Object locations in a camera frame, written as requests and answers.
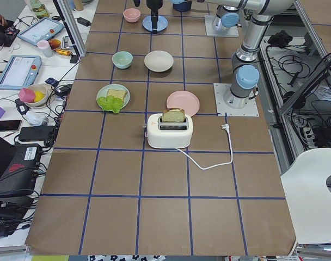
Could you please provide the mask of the teach pendant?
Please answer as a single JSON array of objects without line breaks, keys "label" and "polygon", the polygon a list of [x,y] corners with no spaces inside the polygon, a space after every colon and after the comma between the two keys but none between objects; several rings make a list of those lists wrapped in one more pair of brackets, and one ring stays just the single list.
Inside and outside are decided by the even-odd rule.
[{"label": "teach pendant", "polygon": [[21,40],[36,46],[41,40],[49,40],[59,34],[64,28],[62,23],[59,23],[51,18],[44,17],[37,23],[18,33],[17,37]]},{"label": "teach pendant", "polygon": [[39,73],[39,55],[12,55],[0,76],[0,90],[20,90],[32,85]]}]

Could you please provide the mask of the white chair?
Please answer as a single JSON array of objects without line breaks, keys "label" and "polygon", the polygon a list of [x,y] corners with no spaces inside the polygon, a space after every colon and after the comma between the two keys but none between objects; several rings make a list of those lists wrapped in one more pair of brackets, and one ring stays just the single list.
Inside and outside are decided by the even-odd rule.
[{"label": "white chair", "polygon": [[301,153],[281,176],[296,238],[300,244],[331,243],[331,148]]}]

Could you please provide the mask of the green lettuce leaf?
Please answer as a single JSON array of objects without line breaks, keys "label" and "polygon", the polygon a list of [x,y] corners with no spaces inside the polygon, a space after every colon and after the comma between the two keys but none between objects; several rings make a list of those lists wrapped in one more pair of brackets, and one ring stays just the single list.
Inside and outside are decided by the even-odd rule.
[{"label": "green lettuce leaf", "polygon": [[97,103],[103,111],[111,111],[117,114],[122,109],[124,101],[121,98],[108,95],[106,97],[99,97]]}]

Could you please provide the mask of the beige bowl with toys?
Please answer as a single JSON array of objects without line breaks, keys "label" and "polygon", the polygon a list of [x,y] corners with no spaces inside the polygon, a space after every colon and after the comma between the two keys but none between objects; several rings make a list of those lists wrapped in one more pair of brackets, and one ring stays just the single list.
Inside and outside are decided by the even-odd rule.
[{"label": "beige bowl with toys", "polygon": [[30,108],[43,108],[49,98],[51,86],[46,83],[33,84],[18,93],[21,102]]}]

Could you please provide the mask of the black equipment box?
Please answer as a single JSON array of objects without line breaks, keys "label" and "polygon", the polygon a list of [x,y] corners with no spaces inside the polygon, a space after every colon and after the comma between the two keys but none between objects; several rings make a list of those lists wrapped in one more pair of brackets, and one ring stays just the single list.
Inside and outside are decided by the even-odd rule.
[{"label": "black equipment box", "polygon": [[39,144],[11,145],[0,137],[0,198],[28,196],[34,192],[40,150]]}]

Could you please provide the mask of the bread slice in toaster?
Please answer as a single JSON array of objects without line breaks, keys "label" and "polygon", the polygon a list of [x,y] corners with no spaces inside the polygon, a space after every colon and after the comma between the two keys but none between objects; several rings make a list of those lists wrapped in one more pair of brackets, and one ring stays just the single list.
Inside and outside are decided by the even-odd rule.
[{"label": "bread slice in toaster", "polygon": [[184,122],[185,111],[181,108],[166,109],[162,113],[162,122]]}]

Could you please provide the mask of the black smartphone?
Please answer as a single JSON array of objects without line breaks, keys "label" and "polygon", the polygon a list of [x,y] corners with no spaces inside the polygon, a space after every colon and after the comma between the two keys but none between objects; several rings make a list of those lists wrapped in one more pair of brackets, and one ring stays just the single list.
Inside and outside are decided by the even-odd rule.
[{"label": "black smartphone", "polygon": [[18,131],[21,125],[21,120],[0,120],[0,132]]}]

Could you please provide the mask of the pink plate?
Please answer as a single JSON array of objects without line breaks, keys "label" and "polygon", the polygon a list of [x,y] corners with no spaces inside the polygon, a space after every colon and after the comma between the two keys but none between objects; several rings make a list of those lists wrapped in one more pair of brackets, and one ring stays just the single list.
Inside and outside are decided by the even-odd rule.
[{"label": "pink plate", "polygon": [[189,91],[176,91],[169,95],[166,101],[167,108],[180,108],[185,114],[194,116],[200,108],[197,96]]}]

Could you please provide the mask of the teach pendant lower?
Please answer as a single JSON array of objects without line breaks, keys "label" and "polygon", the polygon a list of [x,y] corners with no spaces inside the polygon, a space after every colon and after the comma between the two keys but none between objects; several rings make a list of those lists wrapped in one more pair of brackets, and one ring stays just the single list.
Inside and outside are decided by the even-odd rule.
[{"label": "teach pendant lower", "polygon": [[39,73],[39,55],[12,55],[0,76],[0,90],[20,90],[32,85]]}]

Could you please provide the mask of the green plate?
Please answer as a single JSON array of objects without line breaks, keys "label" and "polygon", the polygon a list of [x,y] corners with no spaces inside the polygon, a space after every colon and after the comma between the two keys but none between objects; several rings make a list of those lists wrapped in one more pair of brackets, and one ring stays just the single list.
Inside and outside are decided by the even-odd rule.
[{"label": "green plate", "polygon": [[121,84],[109,84],[101,88],[96,95],[96,102],[103,111],[119,113],[130,100],[129,90]]}]

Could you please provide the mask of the pink bowl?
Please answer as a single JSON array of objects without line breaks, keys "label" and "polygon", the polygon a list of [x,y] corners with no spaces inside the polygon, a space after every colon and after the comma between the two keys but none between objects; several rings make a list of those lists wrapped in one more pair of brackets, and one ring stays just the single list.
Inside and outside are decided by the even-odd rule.
[{"label": "pink bowl", "polygon": [[128,8],[124,10],[123,17],[129,23],[136,23],[139,21],[141,16],[140,10],[136,8]]}]

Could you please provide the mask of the teach pendant upper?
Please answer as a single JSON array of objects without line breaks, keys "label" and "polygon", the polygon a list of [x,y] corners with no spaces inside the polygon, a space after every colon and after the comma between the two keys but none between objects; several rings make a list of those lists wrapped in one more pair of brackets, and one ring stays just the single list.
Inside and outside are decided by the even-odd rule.
[{"label": "teach pendant upper", "polygon": [[44,17],[37,23],[18,33],[17,37],[21,40],[36,46],[41,40],[49,40],[59,34],[64,28],[62,23],[59,23],[51,18]]}]

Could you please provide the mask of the blue plate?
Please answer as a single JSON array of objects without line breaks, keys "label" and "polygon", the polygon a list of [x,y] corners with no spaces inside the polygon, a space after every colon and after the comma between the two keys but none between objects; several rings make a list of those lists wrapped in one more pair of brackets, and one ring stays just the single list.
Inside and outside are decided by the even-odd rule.
[{"label": "blue plate", "polygon": [[168,20],[164,16],[159,16],[157,24],[155,24],[154,20],[149,15],[142,20],[142,25],[144,29],[149,32],[153,32],[154,30],[161,32],[167,28]]}]

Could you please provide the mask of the black power adapter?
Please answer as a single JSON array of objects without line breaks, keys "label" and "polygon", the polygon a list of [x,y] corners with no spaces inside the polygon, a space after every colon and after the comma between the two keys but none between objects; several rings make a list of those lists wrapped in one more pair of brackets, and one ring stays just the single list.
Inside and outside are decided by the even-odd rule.
[{"label": "black power adapter", "polygon": [[85,18],[82,17],[78,17],[76,18],[77,22],[83,26],[89,27],[91,26],[91,22]]}]

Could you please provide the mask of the white toaster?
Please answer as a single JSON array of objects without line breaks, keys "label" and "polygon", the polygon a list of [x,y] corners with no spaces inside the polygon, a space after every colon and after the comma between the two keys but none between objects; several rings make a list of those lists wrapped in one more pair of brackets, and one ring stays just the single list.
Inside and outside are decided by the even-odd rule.
[{"label": "white toaster", "polygon": [[146,124],[149,146],[158,149],[186,148],[191,143],[193,121],[185,115],[184,122],[163,122],[162,114],[152,114]]}]

